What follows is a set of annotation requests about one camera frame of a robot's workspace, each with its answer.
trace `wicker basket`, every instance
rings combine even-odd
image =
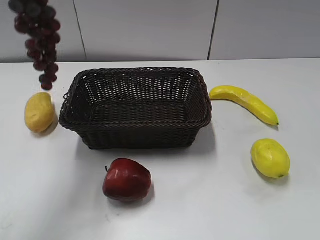
[[[177,148],[194,142],[211,110],[197,70],[92,69],[75,77],[59,122],[90,149]]]

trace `banana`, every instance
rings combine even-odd
[[[279,125],[276,113],[259,98],[236,86],[217,86],[209,93],[211,100],[229,100],[244,107],[262,122]]]

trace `apple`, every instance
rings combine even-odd
[[[148,169],[131,159],[118,158],[107,170],[102,189],[110,199],[131,202],[146,197],[150,186],[151,173]]]

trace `yellow lemon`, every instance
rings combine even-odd
[[[255,167],[269,178],[282,178],[289,174],[290,158],[283,146],[273,139],[260,139],[251,148]]]

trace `grape bunch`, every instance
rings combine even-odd
[[[61,25],[56,17],[56,10],[48,6],[48,0],[10,0],[9,8],[17,14],[14,28],[20,34],[31,38],[25,41],[27,56],[33,59],[35,70],[43,72],[39,77],[43,90],[49,91],[57,80],[59,67],[57,61],[57,44],[60,35],[57,31]]]

